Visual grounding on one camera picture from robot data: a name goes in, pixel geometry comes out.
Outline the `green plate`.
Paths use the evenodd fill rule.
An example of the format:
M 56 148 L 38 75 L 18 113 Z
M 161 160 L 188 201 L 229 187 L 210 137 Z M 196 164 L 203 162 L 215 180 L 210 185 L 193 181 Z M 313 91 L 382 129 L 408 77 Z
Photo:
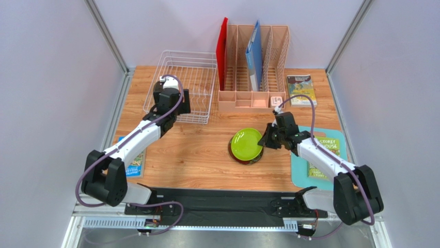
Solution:
M 229 152 L 238 161 L 258 160 L 263 153 L 263 147 L 258 145 L 261 138 L 260 131 L 254 128 L 241 129 L 230 139 Z

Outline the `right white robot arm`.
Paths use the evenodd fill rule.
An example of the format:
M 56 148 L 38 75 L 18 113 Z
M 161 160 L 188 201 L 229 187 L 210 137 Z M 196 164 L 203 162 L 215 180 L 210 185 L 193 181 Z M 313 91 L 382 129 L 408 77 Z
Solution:
M 313 130 L 300 131 L 292 113 L 274 110 L 273 114 L 275 119 L 266 125 L 258 145 L 290 151 L 317 167 L 333 184 L 332 190 L 310 186 L 298 191 L 295 199 L 302 211 L 332 212 L 346 225 L 373 225 L 375 214 L 384 209 L 373 170 L 335 155 L 315 138 Z

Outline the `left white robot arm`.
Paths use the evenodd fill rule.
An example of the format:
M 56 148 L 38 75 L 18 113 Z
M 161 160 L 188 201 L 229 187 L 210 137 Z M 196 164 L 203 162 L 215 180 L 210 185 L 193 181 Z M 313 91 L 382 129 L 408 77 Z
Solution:
M 129 183 L 126 170 L 138 155 L 174 126 L 179 115 L 191 112 L 189 90 L 176 76 L 162 76 L 154 85 L 153 98 L 153 107 L 131 133 L 104 151 L 93 150 L 89 153 L 75 194 L 82 192 L 99 203 L 86 204 L 77 197 L 80 204 L 87 207 L 147 204 L 152 190 L 147 186 Z

